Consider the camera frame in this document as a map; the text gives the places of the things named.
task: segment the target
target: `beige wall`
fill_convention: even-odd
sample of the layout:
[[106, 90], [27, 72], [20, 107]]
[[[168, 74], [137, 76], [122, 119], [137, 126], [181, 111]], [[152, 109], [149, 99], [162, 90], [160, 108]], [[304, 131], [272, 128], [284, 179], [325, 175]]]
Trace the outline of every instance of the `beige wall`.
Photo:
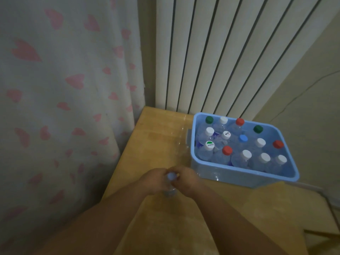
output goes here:
[[155, 107], [156, 86], [156, 0], [138, 0], [145, 103]]
[[300, 182], [325, 188], [340, 180], [340, 13], [254, 121], [281, 130]]

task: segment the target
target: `white curtain with pink hearts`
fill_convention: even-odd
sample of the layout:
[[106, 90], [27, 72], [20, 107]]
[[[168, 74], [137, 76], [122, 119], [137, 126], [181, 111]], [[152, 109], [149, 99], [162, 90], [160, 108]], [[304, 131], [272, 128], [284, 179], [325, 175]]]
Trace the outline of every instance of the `white curtain with pink hearts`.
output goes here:
[[137, 0], [1, 0], [0, 253], [100, 200], [145, 105]]

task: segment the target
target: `person's right arm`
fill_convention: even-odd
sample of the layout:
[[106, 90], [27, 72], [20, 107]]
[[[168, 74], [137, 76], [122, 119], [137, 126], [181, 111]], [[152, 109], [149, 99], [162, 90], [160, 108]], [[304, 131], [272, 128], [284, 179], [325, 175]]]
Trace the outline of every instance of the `person's right arm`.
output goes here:
[[169, 168], [179, 174], [171, 184], [198, 205], [220, 254], [287, 255], [188, 167]]

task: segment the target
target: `blue plastic bin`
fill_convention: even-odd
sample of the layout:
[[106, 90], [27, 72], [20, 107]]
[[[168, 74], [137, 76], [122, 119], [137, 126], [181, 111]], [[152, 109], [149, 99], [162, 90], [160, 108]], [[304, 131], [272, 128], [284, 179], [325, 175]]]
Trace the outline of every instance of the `blue plastic bin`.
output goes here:
[[[297, 170], [293, 157], [288, 150], [287, 144], [281, 132], [276, 127], [265, 123], [245, 121], [244, 125], [242, 126], [242, 130], [252, 130], [254, 126], [261, 125], [263, 127], [263, 132], [259, 134], [259, 138], [263, 138], [266, 141], [266, 145], [272, 145], [275, 140], [281, 140], [285, 144], [284, 148], [282, 148], [282, 155], [287, 158], [287, 162], [283, 165], [282, 171], [279, 175], [258, 172], [239, 167], [225, 166], [198, 159], [194, 152], [196, 130], [198, 129], [198, 126], [205, 121], [205, 118], [208, 115], [214, 118], [214, 122], [219, 120], [221, 117], [219, 115], [197, 113], [195, 114], [192, 123], [190, 143], [191, 168], [193, 168], [200, 177], [250, 188], [257, 188], [278, 181], [296, 182], [299, 179], [299, 171]], [[233, 124], [235, 121], [236, 118], [228, 117], [227, 126]]]

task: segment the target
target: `person's left arm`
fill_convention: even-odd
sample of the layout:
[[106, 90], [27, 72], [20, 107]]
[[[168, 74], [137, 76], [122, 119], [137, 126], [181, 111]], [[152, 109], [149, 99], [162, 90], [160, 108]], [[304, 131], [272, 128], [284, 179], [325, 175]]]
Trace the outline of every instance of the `person's left arm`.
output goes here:
[[34, 254], [113, 254], [144, 198], [169, 189], [166, 173], [165, 168], [146, 172], [85, 211]]

